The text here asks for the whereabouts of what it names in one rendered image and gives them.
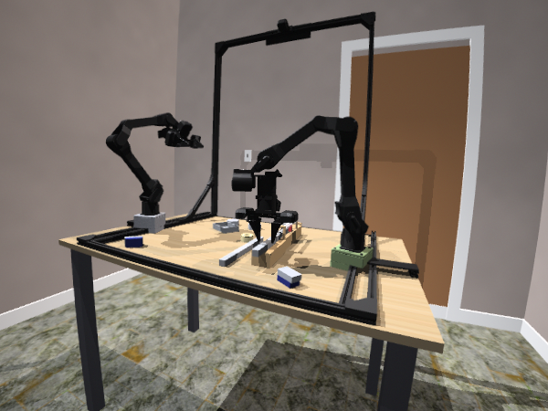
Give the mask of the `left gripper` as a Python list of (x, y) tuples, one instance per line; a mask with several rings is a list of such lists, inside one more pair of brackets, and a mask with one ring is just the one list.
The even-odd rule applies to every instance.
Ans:
[[(282, 224), (295, 223), (298, 220), (297, 211), (285, 210), (281, 213), (276, 213), (276, 198), (276, 192), (258, 192), (258, 195), (256, 195), (256, 199), (258, 199), (256, 211), (251, 207), (242, 207), (236, 211), (236, 218), (244, 219), (246, 216), (248, 217), (246, 222), (249, 222), (258, 241), (261, 239), (260, 222), (262, 217), (274, 218), (274, 222), (271, 223), (271, 244), (274, 243), (279, 227)], [(280, 226), (277, 226), (277, 224), (280, 224)]]

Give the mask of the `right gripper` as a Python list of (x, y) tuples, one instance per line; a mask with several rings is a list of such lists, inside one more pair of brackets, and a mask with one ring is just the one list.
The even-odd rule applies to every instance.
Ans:
[(190, 140), (186, 139), (186, 137), (187, 137), (186, 133), (179, 134), (174, 132), (174, 130), (171, 130), (170, 132), (166, 133), (165, 145), (172, 146), (172, 147), (204, 148), (204, 145), (200, 143), (201, 136), (192, 135)]

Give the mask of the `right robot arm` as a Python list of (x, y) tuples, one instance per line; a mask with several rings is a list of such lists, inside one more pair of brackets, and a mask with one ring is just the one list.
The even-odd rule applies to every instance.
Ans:
[[(155, 117), (157, 116), (157, 117)], [(142, 184), (143, 193), (140, 195), (142, 201), (142, 213), (140, 216), (155, 216), (159, 213), (159, 205), (161, 197), (163, 195), (163, 186), (158, 180), (152, 179), (142, 168), (138, 160), (132, 154), (131, 146), (128, 139), (131, 135), (132, 128), (145, 127), (145, 126), (165, 126), (162, 130), (158, 131), (158, 138), (165, 138), (166, 133), (174, 130), (176, 133), (188, 133), (187, 137), (192, 130), (193, 126), (187, 121), (178, 122), (171, 113), (155, 115), (149, 118), (133, 119), (121, 121), (119, 126), (114, 132), (107, 137), (107, 146), (116, 154), (118, 154), (122, 160), (128, 165), (134, 175)], [(172, 125), (172, 123), (174, 125)], [(191, 124), (191, 125), (190, 125)], [(145, 126), (144, 126), (145, 125)], [(170, 125), (170, 126), (168, 126)], [(176, 125), (176, 126), (175, 126)], [(175, 126), (175, 127), (173, 127)], [(173, 127), (173, 128), (169, 128)], [(176, 128), (177, 127), (177, 128)], [(121, 131), (122, 129), (122, 131)], [(189, 131), (190, 130), (190, 131)], [(121, 135), (119, 135), (121, 133)], [(141, 196), (146, 196), (142, 197)], [(146, 198), (150, 198), (150, 201)], [(151, 203), (149, 203), (151, 202)], [(153, 202), (153, 203), (152, 203)]]

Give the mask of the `clear plastic channel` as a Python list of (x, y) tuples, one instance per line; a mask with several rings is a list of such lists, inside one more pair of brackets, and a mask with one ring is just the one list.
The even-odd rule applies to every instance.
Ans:
[(297, 221), (295, 223), (284, 223), (282, 226), (286, 226), (286, 236), (287, 238), (290, 234), (292, 234), (297, 229)]

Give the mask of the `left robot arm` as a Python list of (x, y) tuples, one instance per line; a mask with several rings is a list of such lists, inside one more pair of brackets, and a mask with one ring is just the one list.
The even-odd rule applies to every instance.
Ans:
[[(232, 190), (251, 192), (252, 188), (256, 187), (257, 176), (258, 192), (276, 192), (277, 177), (282, 177), (278, 169), (275, 172), (265, 172), (265, 175), (254, 173), (273, 168), (297, 144), (305, 141), (319, 129), (321, 129), (319, 132), (332, 134), (339, 148), (341, 178), (341, 197), (339, 201), (335, 201), (335, 214), (337, 217), (340, 215), (338, 218), (345, 227), (342, 229), (339, 249), (361, 253), (366, 248), (364, 239), (369, 226), (362, 220), (360, 206), (355, 195), (353, 149), (357, 139), (358, 122), (352, 117), (344, 118), (315, 116), (282, 142), (261, 151), (258, 154), (258, 161), (251, 170), (234, 169)], [(260, 169), (262, 170), (260, 171)]]

